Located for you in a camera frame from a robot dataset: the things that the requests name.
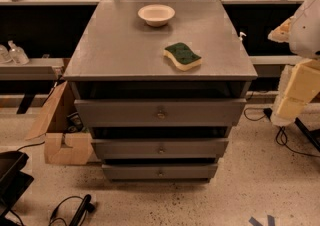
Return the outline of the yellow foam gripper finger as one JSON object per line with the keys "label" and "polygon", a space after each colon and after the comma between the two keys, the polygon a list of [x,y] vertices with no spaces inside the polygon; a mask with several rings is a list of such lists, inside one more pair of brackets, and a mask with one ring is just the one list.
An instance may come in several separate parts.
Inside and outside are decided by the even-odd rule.
{"label": "yellow foam gripper finger", "polygon": [[281,73],[271,122],[276,126],[293,123],[319,92],[319,60],[304,59],[295,66],[286,65]]}

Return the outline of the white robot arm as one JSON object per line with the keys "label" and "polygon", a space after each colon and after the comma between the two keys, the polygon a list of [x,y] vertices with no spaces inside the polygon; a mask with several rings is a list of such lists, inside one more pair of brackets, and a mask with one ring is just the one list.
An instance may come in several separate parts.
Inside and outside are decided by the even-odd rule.
{"label": "white robot arm", "polygon": [[287,126],[320,93],[320,0],[305,0],[293,16],[272,30],[268,39],[289,44],[303,60],[281,73],[271,122]]}

